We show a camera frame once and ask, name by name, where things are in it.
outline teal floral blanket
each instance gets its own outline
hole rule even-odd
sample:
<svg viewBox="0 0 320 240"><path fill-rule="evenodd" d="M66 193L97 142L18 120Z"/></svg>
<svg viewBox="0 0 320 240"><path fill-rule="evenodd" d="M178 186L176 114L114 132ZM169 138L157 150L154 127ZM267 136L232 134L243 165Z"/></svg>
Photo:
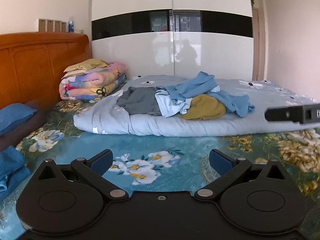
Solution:
<svg viewBox="0 0 320 240"><path fill-rule="evenodd" d="M19 143L17 149L32 172L45 158L66 164L78 157L89 159L108 148L114 161L103 177L130 194L135 190L194 193L219 177L209 165L213 148L232 158L245 157L252 163L276 158L307 200L302 233L311 240L320 239L320 129L232 137L99 135L80 131L73 125L73 115L93 105L80 100L60 102L47 123ZM14 240L24 232L15 204L27 182L28 179L0 204L1 240Z"/></svg>

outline metal pin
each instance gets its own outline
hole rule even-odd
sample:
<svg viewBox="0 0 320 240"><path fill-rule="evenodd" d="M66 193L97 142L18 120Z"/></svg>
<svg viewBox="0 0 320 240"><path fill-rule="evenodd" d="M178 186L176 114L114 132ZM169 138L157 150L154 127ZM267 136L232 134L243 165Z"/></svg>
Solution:
<svg viewBox="0 0 320 240"><path fill-rule="evenodd" d="M166 196L159 196L158 199L159 199L159 200L166 200L167 197L166 197Z"/></svg>
<svg viewBox="0 0 320 240"><path fill-rule="evenodd" d="M201 190L198 190L197 193L201 197L210 197L213 195L212 190L209 190L209 189L201 189Z"/></svg>
<svg viewBox="0 0 320 240"><path fill-rule="evenodd" d="M114 189L110 191L111 197L123 197L125 195L125 191L122 189Z"/></svg>

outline headboard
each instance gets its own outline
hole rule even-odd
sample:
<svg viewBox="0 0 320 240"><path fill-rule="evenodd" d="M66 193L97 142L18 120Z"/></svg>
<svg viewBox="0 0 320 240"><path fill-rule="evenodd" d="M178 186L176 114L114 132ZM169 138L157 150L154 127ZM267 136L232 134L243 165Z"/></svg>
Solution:
<svg viewBox="0 0 320 240"><path fill-rule="evenodd" d="M64 69L89 58L84 34L0 35L0 109L32 100L44 110L52 108L61 100L58 87Z"/></svg>

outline brown cloth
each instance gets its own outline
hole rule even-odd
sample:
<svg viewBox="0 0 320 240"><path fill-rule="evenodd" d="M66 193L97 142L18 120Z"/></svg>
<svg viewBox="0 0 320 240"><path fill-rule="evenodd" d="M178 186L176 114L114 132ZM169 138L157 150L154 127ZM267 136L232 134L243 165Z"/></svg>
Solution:
<svg viewBox="0 0 320 240"><path fill-rule="evenodd" d="M217 99L201 94L192 99L190 108L181 117L185 120L210 120L222 117L226 107Z"/></svg>
<svg viewBox="0 0 320 240"><path fill-rule="evenodd" d="M26 103L27 106L36 109L37 112L25 123L18 126L13 131L0 136L0 152L7 149L10 145L16 147L19 142L23 140L33 131L38 130L42 127L47 119L47 113L39 108L39 106L34 101Z"/></svg>

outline brown cardboard panel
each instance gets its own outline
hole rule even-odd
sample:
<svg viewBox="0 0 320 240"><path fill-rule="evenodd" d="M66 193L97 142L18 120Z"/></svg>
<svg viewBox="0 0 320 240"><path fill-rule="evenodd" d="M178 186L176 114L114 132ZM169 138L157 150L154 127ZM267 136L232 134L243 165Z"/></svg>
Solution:
<svg viewBox="0 0 320 240"><path fill-rule="evenodd" d="M53 20L47 20L47 32L53 32Z"/></svg>
<svg viewBox="0 0 320 240"><path fill-rule="evenodd" d="M61 32L61 21L54 21L54 32Z"/></svg>
<svg viewBox="0 0 320 240"><path fill-rule="evenodd" d="M39 19L39 32L45 32L45 20Z"/></svg>
<svg viewBox="0 0 320 240"><path fill-rule="evenodd" d="M61 32L65 33L67 32L67 23L61 22Z"/></svg>

